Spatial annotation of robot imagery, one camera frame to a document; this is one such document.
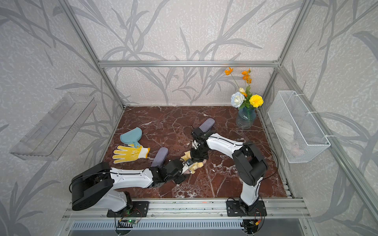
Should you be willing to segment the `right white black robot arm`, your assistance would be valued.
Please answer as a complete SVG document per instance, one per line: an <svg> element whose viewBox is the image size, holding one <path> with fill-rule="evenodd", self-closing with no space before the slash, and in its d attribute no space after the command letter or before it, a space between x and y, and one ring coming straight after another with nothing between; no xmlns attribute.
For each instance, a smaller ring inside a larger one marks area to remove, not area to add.
<svg viewBox="0 0 378 236"><path fill-rule="evenodd" d="M259 148L251 142L236 142L211 131L196 128L192 131L193 147L190 155L193 162L208 159L208 152L218 151L233 159L237 173L243 182L240 200L245 207L256 204L259 188L268 170L268 164Z"/></svg>

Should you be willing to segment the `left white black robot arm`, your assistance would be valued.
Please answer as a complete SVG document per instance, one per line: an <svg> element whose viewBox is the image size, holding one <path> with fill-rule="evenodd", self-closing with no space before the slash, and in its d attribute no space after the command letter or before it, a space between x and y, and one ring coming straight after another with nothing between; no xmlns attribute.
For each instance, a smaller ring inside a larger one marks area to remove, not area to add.
<svg viewBox="0 0 378 236"><path fill-rule="evenodd" d="M71 180L72 210L80 211L93 206L121 211L132 204L131 198L119 189L155 188L169 181L184 180L189 170L182 159L169 161L162 167L143 170L121 170L101 162Z"/></svg>

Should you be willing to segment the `blue-grey fabric eyeglass case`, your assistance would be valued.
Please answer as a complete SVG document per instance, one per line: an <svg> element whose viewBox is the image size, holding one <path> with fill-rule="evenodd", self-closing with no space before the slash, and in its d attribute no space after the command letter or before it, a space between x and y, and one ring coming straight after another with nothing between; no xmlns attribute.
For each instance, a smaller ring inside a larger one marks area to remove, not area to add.
<svg viewBox="0 0 378 236"><path fill-rule="evenodd" d="M162 147L159 149L158 153L156 154L154 161L152 162L151 167L159 167L161 168L164 164L164 161L168 155L168 149Z"/></svg>

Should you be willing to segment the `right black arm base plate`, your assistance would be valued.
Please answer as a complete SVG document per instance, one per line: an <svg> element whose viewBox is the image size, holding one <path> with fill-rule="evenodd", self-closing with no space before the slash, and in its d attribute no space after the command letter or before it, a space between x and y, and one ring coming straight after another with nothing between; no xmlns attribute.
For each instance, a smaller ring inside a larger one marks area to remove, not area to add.
<svg viewBox="0 0 378 236"><path fill-rule="evenodd" d="M265 203L262 199L253 203L251 206L245 204L242 200L235 200L234 198L228 198L226 201L227 216L267 216Z"/></svg>

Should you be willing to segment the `yellow microfiber cloth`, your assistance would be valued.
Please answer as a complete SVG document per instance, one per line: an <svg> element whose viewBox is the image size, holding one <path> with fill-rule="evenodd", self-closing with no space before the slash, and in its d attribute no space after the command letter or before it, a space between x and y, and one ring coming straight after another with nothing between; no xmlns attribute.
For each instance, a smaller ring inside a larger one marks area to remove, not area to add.
<svg viewBox="0 0 378 236"><path fill-rule="evenodd" d="M180 160L183 163L183 167L186 164L186 160L188 160L188 159L192 159L190 151L186 151L185 155L180 158ZM197 169L199 169L199 168L201 168L201 167L204 166L204 164L206 163L206 160L204 160L202 162L197 162L197 161L193 161L193 162L194 162L193 170L196 171Z"/></svg>

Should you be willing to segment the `pink eyeglass case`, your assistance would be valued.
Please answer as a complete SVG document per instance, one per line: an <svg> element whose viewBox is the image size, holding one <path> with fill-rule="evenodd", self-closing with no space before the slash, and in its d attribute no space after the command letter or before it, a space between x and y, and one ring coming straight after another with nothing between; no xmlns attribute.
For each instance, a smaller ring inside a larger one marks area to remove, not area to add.
<svg viewBox="0 0 378 236"><path fill-rule="evenodd" d="M182 174L183 175L189 175L189 174L194 174L195 171L193 170L194 165L188 166L187 164L184 165Z"/></svg>

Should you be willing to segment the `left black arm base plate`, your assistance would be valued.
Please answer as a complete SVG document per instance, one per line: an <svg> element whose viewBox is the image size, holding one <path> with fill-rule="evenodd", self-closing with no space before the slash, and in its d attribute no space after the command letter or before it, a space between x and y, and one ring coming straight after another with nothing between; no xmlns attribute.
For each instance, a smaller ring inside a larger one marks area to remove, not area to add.
<svg viewBox="0 0 378 236"><path fill-rule="evenodd" d="M131 205L127 205L125 208L121 209L120 211L114 212L112 210L109 210L107 212L107 217L109 218L126 218L126 217L137 217L137 218L143 218L147 216L149 208L149 202L148 201L136 201L132 203Z"/></svg>

